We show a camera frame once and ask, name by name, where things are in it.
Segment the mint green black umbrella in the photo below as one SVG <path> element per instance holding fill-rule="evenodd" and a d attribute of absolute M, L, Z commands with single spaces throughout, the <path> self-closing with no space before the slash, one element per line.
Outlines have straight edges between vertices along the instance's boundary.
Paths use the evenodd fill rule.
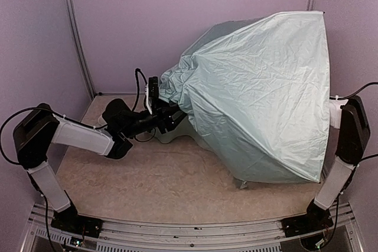
<path fill-rule="evenodd" d="M 323 12 L 213 26 L 162 74 L 159 96 L 236 179 L 319 182 L 330 127 Z"/>

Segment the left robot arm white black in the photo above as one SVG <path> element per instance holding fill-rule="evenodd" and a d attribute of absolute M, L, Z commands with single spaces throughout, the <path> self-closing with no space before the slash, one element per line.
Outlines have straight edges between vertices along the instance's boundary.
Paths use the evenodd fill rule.
<path fill-rule="evenodd" d="M 47 162 L 50 145 L 66 145 L 109 159 L 122 159 L 133 146 L 131 140 L 139 134 L 173 131 L 185 117 L 176 104 L 160 99 L 154 99 L 152 106 L 141 112 L 131 110 L 123 99 L 114 99 L 102 113 L 105 125 L 96 127 L 75 122 L 41 103 L 17 124 L 13 138 L 18 163 L 54 212 L 68 218 L 75 217 L 77 210 Z"/>

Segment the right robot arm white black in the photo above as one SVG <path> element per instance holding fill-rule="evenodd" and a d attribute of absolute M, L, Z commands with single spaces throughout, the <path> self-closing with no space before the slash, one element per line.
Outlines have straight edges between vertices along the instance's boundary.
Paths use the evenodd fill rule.
<path fill-rule="evenodd" d="M 330 101 L 330 126 L 338 129 L 334 163 L 321 189 L 307 208 L 307 216 L 321 221 L 329 208 L 351 181 L 370 139 L 370 126 L 362 99 L 355 95 Z"/>

